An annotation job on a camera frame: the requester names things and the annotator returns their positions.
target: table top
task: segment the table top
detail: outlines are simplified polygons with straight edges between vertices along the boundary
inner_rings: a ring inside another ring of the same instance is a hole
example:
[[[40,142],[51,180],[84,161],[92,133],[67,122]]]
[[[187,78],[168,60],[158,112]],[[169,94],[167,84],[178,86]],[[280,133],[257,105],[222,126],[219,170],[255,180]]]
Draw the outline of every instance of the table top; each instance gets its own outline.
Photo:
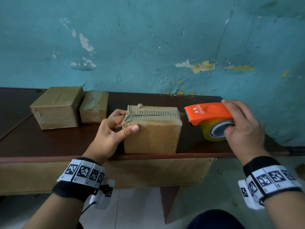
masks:
[[[6,95],[1,121],[6,123],[6,132],[0,135],[0,162],[52,162],[70,161],[80,157],[93,141],[99,124],[80,124],[77,128],[41,130],[35,117],[29,115],[24,105],[29,106],[43,92],[36,89],[0,88]],[[192,104],[220,102],[219,96],[171,96],[145,93],[109,92],[108,115],[115,109],[127,110],[128,105],[142,103],[146,106],[184,107]],[[176,154],[124,154],[121,143],[112,160],[126,159],[175,159],[175,158],[231,158],[234,157],[227,141],[211,142],[203,137],[200,127],[193,127],[186,115],[182,118],[182,129]],[[265,148],[277,156],[288,152],[266,135]]]

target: orange tape dispenser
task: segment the orange tape dispenser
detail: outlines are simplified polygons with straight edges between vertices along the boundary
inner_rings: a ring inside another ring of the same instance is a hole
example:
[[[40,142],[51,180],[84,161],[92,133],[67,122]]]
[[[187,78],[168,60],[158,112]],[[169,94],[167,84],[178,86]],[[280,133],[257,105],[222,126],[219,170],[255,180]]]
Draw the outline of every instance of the orange tape dispenser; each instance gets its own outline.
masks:
[[[199,125],[204,137],[210,141],[225,140],[224,130],[233,125],[233,117],[222,103],[194,104],[184,108],[189,122]]]

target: blue wall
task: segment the blue wall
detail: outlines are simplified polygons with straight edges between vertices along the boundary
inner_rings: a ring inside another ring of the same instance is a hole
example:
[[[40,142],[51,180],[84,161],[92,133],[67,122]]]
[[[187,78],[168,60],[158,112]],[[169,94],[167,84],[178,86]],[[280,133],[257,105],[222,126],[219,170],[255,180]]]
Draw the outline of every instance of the blue wall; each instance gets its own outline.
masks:
[[[238,99],[277,142],[305,145],[305,0],[2,0],[0,13],[0,86]]]

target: hand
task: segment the hand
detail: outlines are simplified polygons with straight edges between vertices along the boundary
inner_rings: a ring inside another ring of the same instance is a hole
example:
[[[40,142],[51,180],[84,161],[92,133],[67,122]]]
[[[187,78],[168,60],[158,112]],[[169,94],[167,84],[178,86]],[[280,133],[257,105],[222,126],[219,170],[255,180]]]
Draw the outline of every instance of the hand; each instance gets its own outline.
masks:
[[[229,110],[235,122],[235,125],[226,128],[224,135],[242,165],[258,156],[270,156],[264,148],[264,126],[255,119],[249,106],[237,100],[221,102]]]
[[[138,125],[131,125],[119,132],[114,132],[114,129],[122,127],[126,113],[127,111],[116,109],[101,122],[94,141],[89,145],[83,157],[90,158],[102,165],[114,154],[122,140],[139,131],[140,127]]]

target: left hand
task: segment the left hand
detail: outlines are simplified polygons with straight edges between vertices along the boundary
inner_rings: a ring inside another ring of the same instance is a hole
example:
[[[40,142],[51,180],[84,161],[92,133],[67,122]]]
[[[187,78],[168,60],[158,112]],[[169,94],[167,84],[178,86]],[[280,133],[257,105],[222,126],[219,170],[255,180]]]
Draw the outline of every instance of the left hand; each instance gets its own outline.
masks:
[[[131,125],[119,132],[114,131],[116,128],[122,127],[126,113],[127,111],[116,109],[108,118],[101,122],[96,137],[83,154],[83,157],[90,158],[99,165],[102,165],[114,154],[122,140],[139,131],[140,127],[138,125]]]

